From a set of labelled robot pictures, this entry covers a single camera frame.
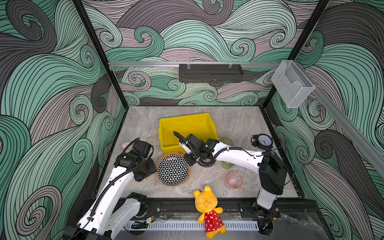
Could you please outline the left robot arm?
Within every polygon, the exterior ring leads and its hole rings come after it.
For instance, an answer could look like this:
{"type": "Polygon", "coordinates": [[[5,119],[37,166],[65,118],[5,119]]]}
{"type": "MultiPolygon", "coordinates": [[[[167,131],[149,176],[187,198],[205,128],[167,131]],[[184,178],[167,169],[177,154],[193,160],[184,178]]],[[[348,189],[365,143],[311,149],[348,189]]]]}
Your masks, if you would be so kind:
{"type": "Polygon", "coordinates": [[[90,209],[75,226],[68,226],[65,240],[113,240],[134,217],[147,213],[147,196],[122,194],[131,181],[141,182],[157,172],[154,147],[140,138],[131,141],[117,156],[113,170],[90,209]]]}

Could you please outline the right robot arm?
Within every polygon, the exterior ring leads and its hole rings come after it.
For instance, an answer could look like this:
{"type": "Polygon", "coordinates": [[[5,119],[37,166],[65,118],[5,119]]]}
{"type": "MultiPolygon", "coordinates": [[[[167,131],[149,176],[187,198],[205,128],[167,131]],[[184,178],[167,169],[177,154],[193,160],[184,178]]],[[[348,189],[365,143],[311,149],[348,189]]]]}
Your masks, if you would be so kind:
{"type": "Polygon", "coordinates": [[[174,131],[179,145],[186,154],[184,158],[189,166],[198,163],[211,167],[216,162],[234,164],[259,175],[261,190],[257,197],[259,207],[270,210],[277,196],[283,194],[288,168],[271,146],[262,147],[262,152],[247,151],[241,147],[232,147],[218,140],[203,141],[190,134],[183,137],[174,131]]]}

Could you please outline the geometric patterned plate orange rim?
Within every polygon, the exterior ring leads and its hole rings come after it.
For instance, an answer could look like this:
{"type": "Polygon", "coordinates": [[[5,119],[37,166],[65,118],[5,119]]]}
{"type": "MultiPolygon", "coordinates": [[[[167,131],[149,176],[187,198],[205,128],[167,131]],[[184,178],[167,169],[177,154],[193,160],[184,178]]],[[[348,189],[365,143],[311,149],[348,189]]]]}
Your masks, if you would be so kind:
{"type": "Polygon", "coordinates": [[[156,177],[167,187],[178,187],[185,183],[191,175],[191,166],[188,165],[182,153],[168,153],[157,162],[156,177]]]}

